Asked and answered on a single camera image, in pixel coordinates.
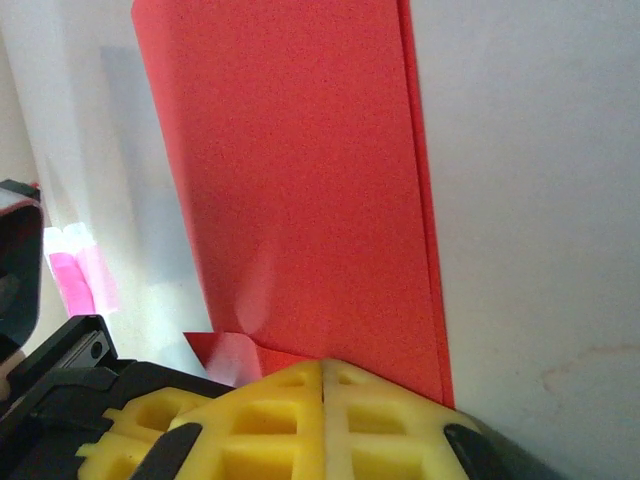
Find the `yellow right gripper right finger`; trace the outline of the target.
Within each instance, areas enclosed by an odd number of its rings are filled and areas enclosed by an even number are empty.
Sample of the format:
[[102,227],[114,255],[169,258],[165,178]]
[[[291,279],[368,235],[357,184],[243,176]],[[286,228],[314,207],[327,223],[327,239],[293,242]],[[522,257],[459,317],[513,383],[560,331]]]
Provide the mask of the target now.
[[483,422],[352,364],[325,360],[329,479],[558,479]]

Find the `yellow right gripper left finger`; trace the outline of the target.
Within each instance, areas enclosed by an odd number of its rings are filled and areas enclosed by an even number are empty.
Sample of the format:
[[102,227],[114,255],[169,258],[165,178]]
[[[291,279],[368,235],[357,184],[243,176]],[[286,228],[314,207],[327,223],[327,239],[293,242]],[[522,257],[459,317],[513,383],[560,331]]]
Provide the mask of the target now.
[[109,408],[80,479],[322,479],[322,369],[305,361],[216,398],[165,387]]

